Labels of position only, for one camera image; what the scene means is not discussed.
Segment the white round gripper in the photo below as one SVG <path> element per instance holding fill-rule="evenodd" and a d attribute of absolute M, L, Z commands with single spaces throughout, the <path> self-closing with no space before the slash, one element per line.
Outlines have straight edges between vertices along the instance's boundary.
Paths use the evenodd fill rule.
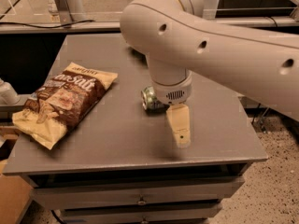
<path fill-rule="evenodd" d="M 157 99 L 163 104 L 170 105 L 166 110 L 166 116 L 177 146 L 188 147 L 191 143 L 190 111 L 181 103 L 184 103 L 192 93 L 192 73 L 185 71 L 184 78 L 180 81 L 152 80 L 152 86 Z"/>

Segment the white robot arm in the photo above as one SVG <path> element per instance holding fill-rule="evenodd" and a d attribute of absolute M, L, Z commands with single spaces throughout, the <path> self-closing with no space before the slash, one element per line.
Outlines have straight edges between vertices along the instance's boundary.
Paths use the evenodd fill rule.
<path fill-rule="evenodd" d="M 207 21 L 203 0 L 134 0 L 121 33 L 145 55 L 179 147 L 190 143 L 192 74 L 299 120 L 299 36 Z"/>

